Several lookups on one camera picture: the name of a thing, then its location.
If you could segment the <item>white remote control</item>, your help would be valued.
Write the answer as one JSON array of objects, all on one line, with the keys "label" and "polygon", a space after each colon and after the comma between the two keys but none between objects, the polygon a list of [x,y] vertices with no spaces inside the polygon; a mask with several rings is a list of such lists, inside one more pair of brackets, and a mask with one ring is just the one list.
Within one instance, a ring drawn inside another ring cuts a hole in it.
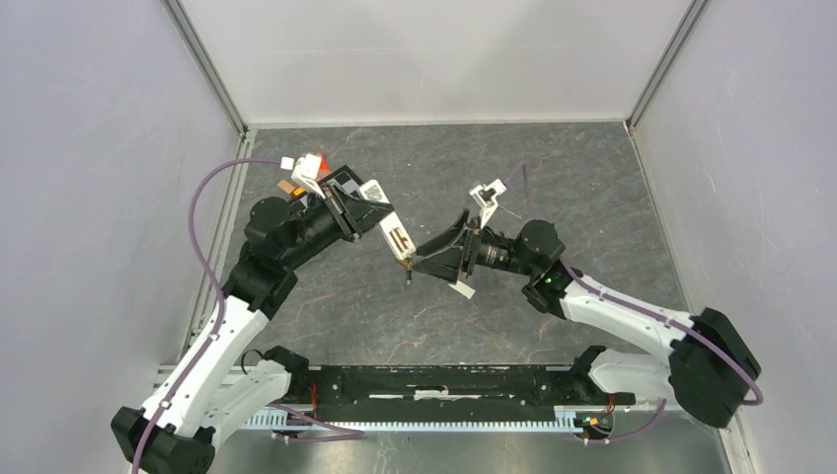
[{"label": "white remote control", "polygon": [[[377,180],[365,182],[359,192],[367,200],[391,203]],[[417,248],[397,212],[392,210],[378,226],[395,258],[402,263],[410,262]]]}]

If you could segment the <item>white battery cover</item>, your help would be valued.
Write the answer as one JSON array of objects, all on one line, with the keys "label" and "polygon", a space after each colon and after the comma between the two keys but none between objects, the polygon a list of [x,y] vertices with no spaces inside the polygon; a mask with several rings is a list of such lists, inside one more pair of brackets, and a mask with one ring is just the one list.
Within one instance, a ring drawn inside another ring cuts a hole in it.
[{"label": "white battery cover", "polygon": [[473,287],[469,286],[461,280],[456,281],[455,283],[450,283],[449,287],[467,299],[471,299],[476,293],[476,290]]}]

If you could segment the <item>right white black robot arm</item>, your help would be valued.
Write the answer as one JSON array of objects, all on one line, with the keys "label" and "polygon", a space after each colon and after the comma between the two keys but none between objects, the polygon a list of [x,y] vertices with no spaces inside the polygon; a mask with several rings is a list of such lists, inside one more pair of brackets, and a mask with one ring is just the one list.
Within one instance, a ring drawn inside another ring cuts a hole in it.
[{"label": "right white black robot arm", "polygon": [[725,428],[742,406],[763,401],[761,366],[729,318],[707,307],[699,314],[656,306],[580,273],[562,256],[555,225],[527,221],[507,237],[463,211],[455,223],[418,246],[414,271],[451,284],[476,267],[526,276],[521,292],[537,311],[609,333],[642,350],[597,351],[571,374],[572,395],[594,403],[608,393],[672,398],[697,421]]}]

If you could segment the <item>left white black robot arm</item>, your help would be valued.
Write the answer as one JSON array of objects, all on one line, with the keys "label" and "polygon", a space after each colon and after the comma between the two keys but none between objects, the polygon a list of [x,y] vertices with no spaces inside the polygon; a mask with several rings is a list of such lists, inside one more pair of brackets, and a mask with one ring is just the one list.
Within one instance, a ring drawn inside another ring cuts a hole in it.
[{"label": "left white black robot arm", "polygon": [[205,473],[225,441],[278,398],[302,400],[310,376],[305,358],[274,355],[227,389],[234,361],[295,286],[296,270],[332,244],[352,242],[394,212],[375,180],[346,192],[324,185],[304,210],[281,197],[257,202],[239,261],[194,344],[138,409],[120,408],[112,430],[133,472]]}]

